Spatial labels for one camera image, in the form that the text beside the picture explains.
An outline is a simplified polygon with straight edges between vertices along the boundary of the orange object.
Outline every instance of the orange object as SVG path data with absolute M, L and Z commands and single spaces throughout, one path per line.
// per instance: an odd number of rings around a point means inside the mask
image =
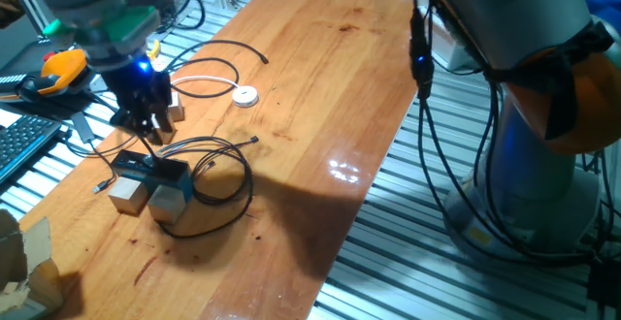
M 572 66 L 578 116 L 566 135 L 544 141 L 560 153 L 603 149 L 621 138 L 621 71 L 602 53 Z M 544 140 L 551 96 L 507 83 L 508 92 L 535 134 Z
M 52 74 L 59 77 L 52 87 L 39 90 L 39 94 L 49 94 L 65 88 L 86 68 L 86 55 L 81 49 L 63 51 L 50 57 L 41 69 L 41 76 Z

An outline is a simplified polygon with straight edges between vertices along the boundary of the wooden table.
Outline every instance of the wooden table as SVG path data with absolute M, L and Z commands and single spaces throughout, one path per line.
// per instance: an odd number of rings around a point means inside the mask
M 66 304 L 55 318 L 305 319 L 416 91 L 409 73 L 411 0 L 252 0 L 196 56 L 231 60 L 260 102 L 240 109 L 229 95 L 183 98 L 176 140 L 217 135 L 244 148 L 256 193 L 243 219 L 216 234 L 173 240 L 145 209 L 116 212 L 91 189 L 110 175 L 83 161 L 21 220 L 49 218 Z M 220 63 L 184 67 L 232 78 Z M 225 85 L 193 81 L 195 93 Z M 113 133 L 101 149 L 127 136 Z M 140 144 L 132 149 L 144 152 Z M 182 157 L 191 165 L 199 154 Z M 217 159 L 201 190 L 239 184 L 235 162 Z M 174 230 L 193 233 L 233 217 L 242 203 L 190 203 Z

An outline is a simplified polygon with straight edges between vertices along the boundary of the black cable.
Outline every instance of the black cable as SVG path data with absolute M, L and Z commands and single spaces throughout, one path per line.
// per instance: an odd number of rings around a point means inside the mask
M 93 152 L 95 154 L 97 154 L 97 156 L 99 156 L 102 160 L 104 160 L 104 162 L 106 163 L 106 165 L 108 165 L 108 167 L 110 168 L 110 171 L 112 171 L 112 176 L 106 180 L 103 180 L 102 182 L 100 182 L 99 184 L 97 184 L 97 186 L 95 186 L 93 188 L 93 193 L 97 194 L 100 191 L 106 189 L 110 183 L 112 183 L 114 181 L 114 179 L 116 178 L 116 172 L 114 171 L 113 168 L 113 164 L 110 163 L 110 161 L 106 158 L 106 156 L 104 156 L 104 154 L 100 153 L 99 151 L 97 151 L 97 148 L 95 147 L 95 144 L 93 144 L 92 141 L 88 142 L 90 144 L 90 146 L 93 148 Z
M 140 140 L 140 142 L 142 142 L 145 145 L 145 148 L 148 150 L 148 153 L 151 156 L 153 164 L 156 164 L 157 161 L 159 160 L 159 157 L 157 157 L 157 155 L 155 155 L 155 152 L 153 151 L 153 148 L 148 144 L 148 142 L 145 140 L 145 138 L 143 136 L 137 135 L 137 137 Z
M 584 172 L 589 172 L 589 169 L 588 169 L 587 163 L 586 163 L 586 155 L 584 153 L 582 154 L 582 170 Z
M 476 217 L 476 220 L 478 220 L 481 223 L 481 225 L 483 225 L 483 227 L 485 227 L 485 229 L 487 229 L 490 232 L 490 234 L 492 234 L 494 236 L 494 238 L 499 240 L 502 244 L 504 244 L 506 246 L 509 246 L 509 247 L 512 247 L 511 242 L 507 241 L 504 237 L 502 237 L 501 235 L 496 233 L 496 230 L 492 229 L 492 227 L 489 225 L 489 223 L 487 223 L 487 221 L 478 213 L 478 210 L 474 207 L 474 205 L 470 201 L 470 199 L 468 199 L 468 196 L 464 192 L 464 189 L 462 188 L 462 186 L 459 184 L 459 181 L 457 180 L 457 177 L 455 176 L 455 174 L 451 170 L 450 165 L 448 164 L 448 160 L 446 160 L 446 156 L 444 156 L 444 152 L 441 149 L 440 139 L 438 138 L 438 134 L 436 133 L 436 126 L 434 125 L 434 119 L 431 116 L 431 110 L 429 109 L 429 105 L 426 102 L 424 104 L 421 103 L 420 105 L 421 106 L 422 105 L 425 106 L 424 110 L 425 110 L 425 115 L 427 116 L 427 123 L 429 124 L 429 130 L 431 132 L 431 138 L 434 141 L 434 145 L 436 146 L 436 152 L 438 153 L 438 157 L 440 157 L 440 160 L 441 160 L 442 164 L 444 165 L 444 168 L 446 169 L 446 173 L 448 174 L 448 177 L 452 181 L 453 186 L 455 187 L 455 189 L 457 189 L 457 191 L 458 191 L 459 195 L 461 196 L 462 200 L 464 201 L 464 203 L 466 203 L 466 206 L 470 209 L 470 211 Z
M 465 76 L 469 76 L 469 75 L 474 75 L 474 74 L 478 74 L 483 72 L 482 69 L 478 68 L 478 69 L 474 69 L 473 71 L 470 72 L 456 72 L 454 70 L 450 70 L 446 67 L 444 67 L 439 61 L 438 59 L 436 59 L 436 57 L 432 57 L 432 59 L 434 60 L 434 63 L 436 63 L 438 66 L 440 66 L 440 68 L 444 69 L 445 71 L 447 71 L 450 74 L 456 75 L 456 76 L 460 76 L 460 77 L 465 77 Z
M 270 61 L 268 60 L 268 57 L 266 57 L 263 53 L 259 52 L 259 50 L 257 50 L 256 48 L 253 48 L 252 46 L 239 42 L 239 41 L 235 41 L 235 40 L 207 40 L 205 42 L 202 43 L 198 43 L 194 46 L 191 46 L 189 48 L 184 49 L 180 54 L 177 55 L 177 57 L 173 58 L 173 60 L 168 64 L 168 66 L 166 66 L 166 68 L 164 69 L 164 71 L 170 71 L 175 63 L 177 63 L 178 60 L 180 60 L 186 53 L 191 52 L 192 50 L 196 49 L 196 48 L 201 48 L 205 45 L 209 45 L 209 44 L 230 44 L 230 45 L 237 45 L 237 46 L 241 46 L 243 48 L 247 48 L 249 50 L 251 50 L 252 52 L 254 52 L 256 55 L 259 56 L 259 58 L 261 59 L 261 61 L 264 64 L 268 64 L 270 63 Z
M 233 63 L 231 63 L 231 62 L 229 62 L 229 61 L 227 61 L 225 59 L 217 58 L 217 57 L 205 57 L 205 58 L 192 59 L 192 60 L 189 60 L 189 61 L 186 61 L 186 62 L 183 62 L 183 63 L 176 64 L 175 66 L 173 66 L 171 68 L 171 70 L 172 69 L 176 69 L 178 66 L 181 67 L 181 66 L 185 66 L 187 64 L 194 64 L 194 63 L 198 63 L 198 62 L 207 62 L 207 61 L 216 61 L 216 62 L 221 62 L 221 63 L 224 63 L 224 64 L 228 65 L 229 67 L 231 67 L 231 69 L 233 69 L 233 72 L 235 72 L 235 83 L 240 82 L 240 72 L 237 70 L 237 68 L 235 68 Z M 177 86 L 175 86 L 173 84 L 171 84 L 171 87 L 174 90 L 176 90 L 178 93 L 184 94 L 184 95 L 189 96 L 189 97 L 193 97 L 193 98 L 214 98 L 214 97 L 219 97 L 219 96 L 222 96 L 222 95 L 225 95 L 225 94 L 231 92 L 233 89 L 235 89 L 236 86 L 235 85 L 231 85 L 229 88 L 227 88 L 227 89 L 225 89 L 223 91 L 220 91 L 220 92 L 217 92 L 217 93 L 213 93 L 213 94 L 206 94 L 206 95 L 200 95 L 200 94 L 196 94 L 196 93 L 187 92 L 187 91 L 182 90 L 182 89 L 180 89 L 179 87 L 177 87 Z
M 474 159 L 474 186 L 478 186 L 478 163 L 481 160 L 481 155 L 483 154 L 483 149 L 485 148 L 485 143 L 487 142 L 487 137 L 489 135 L 489 131 L 492 128 L 492 113 L 490 112 L 487 116 L 487 125 L 485 125 L 485 131 L 483 132 L 483 136 L 481 137 L 481 142 L 478 145 L 478 150 L 476 151 L 476 158 Z
M 504 261 L 504 262 L 514 263 L 514 264 L 518 264 L 518 265 L 536 266 L 537 263 L 534 263 L 534 262 L 513 260 L 513 259 L 505 258 L 503 256 L 498 256 L 498 255 L 492 254 L 492 253 L 484 250 L 483 248 L 477 246 L 475 243 L 473 243 L 472 241 L 470 241 L 469 239 L 464 237 L 462 232 L 460 232 L 458 229 L 454 228 L 457 225 L 452 220 L 451 216 L 448 214 L 448 212 L 446 211 L 446 208 L 442 204 L 440 196 L 438 195 L 438 192 L 436 191 L 436 187 L 434 186 L 434 183 L 431 180 L 431 176 L 429 175 L 429 169 L 427 168 L 427 164 L 425 163 L 425 155 L 424 155 L 424 152 L 423 152 L 423 120 L 425 118 L 425 110 L 428 109 L 427 102 L 424 101 L 424 100 L 420 100 L 419 108 L 420 109 L 419 109 L 419 112 L 418 112 L 418 158 L 420 160 L 420 167 L 423 170 L 423 174 L 425 175 L 425 178 L 427 179 L 427 184 L 429 185 L 429 189 L 431 190 L 432 196 L 434 197 L 434 200 L 436 201 L 436 204 L 438 205 L 438 208 L 440 209 L 440 211 L 442 213 L 442 216 L 444 217 L 444 219 L 448 223 L 448 226 L 453 228 L 453 231 L 459 236 L 460 240 L 464 241 L 470 247 L 472 247 L 477 252 L 483 254 L 486 257 L 489 257 L 489 258 L 492 258 L 492 259 L 496 259 L 496 260 L 500 260 L 500 261 Z
M 192 171 L 191 178 L 192 178 L 192 181 L 194 182 L 196 182 L 198 177 L 200 177 L 206 169 L 208 169 L 210 166 L 214 164 L 214 159 L 220 155 L 233 158 L 237 160 L 238 162 L 240 162 L 242 166 L 244 166 L 244 179 L 242 183 L 240 184 L 238 189 L 233 194 L 231 194 L 230 196 L 226 198 L 215 198 L 208 194 L 201 193 L 200 191 L 196 189 L 196 186 L 194 186 L 194 196 L 202 204 L 209 205 L 209 206 L 220 206 L 223 204 L 231 203 L 239 199 L 244 193 L 247 192 L 246 193 L 247 198 L 245 200 L 245 204 L 242 210 L 235 217 L 233 217 L 233 219 L 227 221 L 226 223 L 216 228 L 209 229 L 208 231 L 201 232 L 201 233 L 182 236 L 182 235 L 173 233 L 165 225 L 160 223 L 159 226 L 161 227 L 162 231 L 164 231 L 164 233 L 176 239 L 198 238 L 198 237 L 205 236 L 207 234 L 220 231 L 232 225 L 233 223 L 237 222 L 240 218 L 242 218 L 247 212 L 248 208 L 250 207 L 250 203 L 252 203 L 252 196 L 254 195 L 254 181 L 252 179 L 252 169 L 250 165 L 248 164 L 247 160 L 245 159 L 244 155 L 242 154 L 240 147 L 247 145 L 247 144 L 256 143 L 258 141 L 259 141 L 258 138 L 253 137 L 249 142 L 245 142 L 241 144 L 232 144 L 229 141 L 223 140 L 219 137 L 196 137 L 196 138 L 192 138 L 188 140 L 183 140 L 183 141 L 180 141 L 174 144 L 169 144 L 163 147 L 162 149 L 160 149 L 160 153 L 163 154 L 164 158 L 167 158 L 167 157 L 170 157 L 176 154 L 180 154 L 180 153 L 185 153 L 185 152 L 207 152 L 207 154 L 199 160 L 198 164 L 195 166 L 194 170 Z M 201 142 L 214 142 L 216 144 L 221 145 L 221 147 L 217 149 L 205 149 L 205 148 L 183 149 L 182 148 L 183 146 L 187 144 L 201 143 Z
M 614 214 L 616 214 L 617 217 L 621 218 L 621 212 L 617 210 L 616 208 L 614 208 L 611 204 L 605 202 L 604 200 L 600 200 L 600 204 L 604 205 L 607 208 L 612 208 L 612 211 L 614 212 Z
M 198 29 L 201 26 L 203 26 L 203 24 L 205 24 L 205 20 L 207 18 L 207 10 L 205 9 L 205 4 L 203 3 L 203 0 L 196 0 L 198 2 L 198 6 L 201 8 L 201 18 L 198 20 L 198 22 L 194 25 L 182 25 L 182 24 L 176 24 L 175 27 L 177 29 L 181 29 L 181 30 L 194 30 L 194 29 Z M 184 4 L 184 6 L 178 11 L 177 16 L 183 11 L 185 10 L 185 8 L 187 7 L 187 5 L 189 4 L 190 0 L 187 0 Z
M 602 159 L 602 176 L 604 177 L 605 195 L 610 204 L 610 209 L 608 210 L 608 226 L 605 231 L 605 239 L 602 241 L 602 245 L 604 245 L 604 243 L 610 239 L 610 236 L 612 235 L 612 228 L 614 228 L 614 203 L 612 201 L 610 183 L 608 183 L 608 171 L 605 163 L 605 152 L 603 150 L 600 151 L 600 158 Z
M 103 98 L 97 96 L 94 93 L 90 94 L 90 97 L 96 102 L 99 103 L 100 105 L 108 108 L 109 110 L 113 111 L 113 112 L 118 112 L 118 108 L 113 107 L 113 105 L 111 105 L 110 103 L 106 102 L 106 100 L 104 100 Z
M 135 138 L 136 138 L 136 136 L 132 135 L 130 138 L 128 138 L 128 139 L 127 139 L 127 141 L 123 142 L 122 144 L 119 144 L 119 145 L 117 145 L 117 146 L 115 146 L 115 147 L 113 147 L 113 148 L 110 148 L 110 149 L 108 149 L 108 150 L 100 151 L 100 153 L 101 153 L 102 155 L 108 155 L 109 153 L 112 153 L 113 151 L 115 151 L 115 150 L 119 150 L 119 149 L 121 149 L 122 147 L 126 146 L 128 143 L 130 143 L 131 141 L 133 141 Z M 92 155 L 90 151 L 83 151 L 83 150 L 81 150 L 81 149 L 76 149 L 76 148 L 74 148 L 74 145 L 73 145 L 73 144 L 66 143 L 66 145 L 67 145 L 67 147 L 69 148 L 69 150 L 70 150 L 72 153 L 74 153 L 74 154 L 78 155 L 78 156 L 79 156 L 79 157 L 81 157 L 81 158 L 88 158 L 88 159 L 91 159 L 91 158 L 99 157 L 98 155 Z
M 498 133 L 498 125 L 499 125 L 499 118 L 500 118 L 499 109 L 498 109 L 498 95 L 497 95 L 498 85 L 492 81 L 489 81 L 489 85 L 490 85 L 491 97 L 493 101 L 492 111 L 491 111 L 491 113 L 493 113 L 493 125 L 492 125 L 493 128 L 492 128 L 492 136 L 490 140 L 489 149 L 487 151 L 487 161 L 486 161 L 486 166 L 485 166 L 485 177 L 486 178 L 491 178 L 492 159 L 494 158 L 494 149 L 496 145 L 496 138 L 497 138 L 496 136 Z M 600 251 L 600 249 L 602 248 L 603 243 L 598 243 L 590 251 L 584 252 L 583 254 L 577 255 L 575 257 L 567 257 L 564 260 L 562 259 L 552 260 L 548 257 L 540 257 L 537 254 L 533 254 L 526 248 L 523 241 L 514 237 L 512 233 L 508 230 L 507 226 L 505 226 L 505 222 L 500 217 L 498 210 L 496 208 L 496 205 L 494 204 L 494 198 L 492 197 L 493 195 L 492 184 L 491 184 L 491 180 L 489 179 L 485 180 L 485 194 L 487 197 L 487 204 L 492 213 L 492 217 L 490 217 L 490 218 L 493 218 L 493 219 L 490 219 L 492 223 L 494 223 L 494 225 L 501 231 L 501 233 L 503 233 L 503 235 L 505 235 L 515 245 L 516 250 L 518 252 L 522 253 L 523 255 L 527 257 L 537 259 L 542 262 L 547 262 L 545 264 L 548 267 L 569 267 L 569 266 L 577 266 L 577 265 L 589 262 L 597 257 L 598 251 Z

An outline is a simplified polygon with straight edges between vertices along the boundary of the white cable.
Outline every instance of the white cable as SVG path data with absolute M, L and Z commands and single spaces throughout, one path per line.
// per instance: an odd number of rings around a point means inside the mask
M 212 80 L 212 81 L 226 82 L 226 83 L 230 83 L 230 84 L 234 85 L 237 88 L 240 88 L 240 86 L 238 84 L 236 84 L 232 80 L 228 80 L 226 78 L 221 78 L 221 77 L 212 77 L 212 76 L 184 77 L 184 78 L 179 78 L 179 79 L 174 80 L 173 82 L 171 82 L 171 84 L 176 84 L 176 83 L 183 82 L 183 81 L 188 81 L 188 80 Z

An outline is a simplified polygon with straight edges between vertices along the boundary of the black connector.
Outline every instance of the black connector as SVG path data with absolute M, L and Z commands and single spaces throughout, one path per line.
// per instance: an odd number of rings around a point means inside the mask
M 95 187 L 93 188 L 93 193 L 94 193 L 94 194 L 97 194 L 97 193 L 99 193 L 100 191 L 105 190 L 106 188 L 108 188 L 108 186 L 110 185 L 110 183 L 111 183 L 111 182 L 112 182 L 112 181 L 111 181 L 110 179 L 103 180 L 102 182 L 100 182 L 99 184 L 97 184 L 97 186 L 95 186 Z
M 409 39 L 411 75 L 418 84 L 418 99 L 426 100 L 431 95 L 435 67 L 431 45 L 425 37 L 425 19 L 418 9 L 414 9 L 409 27 L 411 30 Z

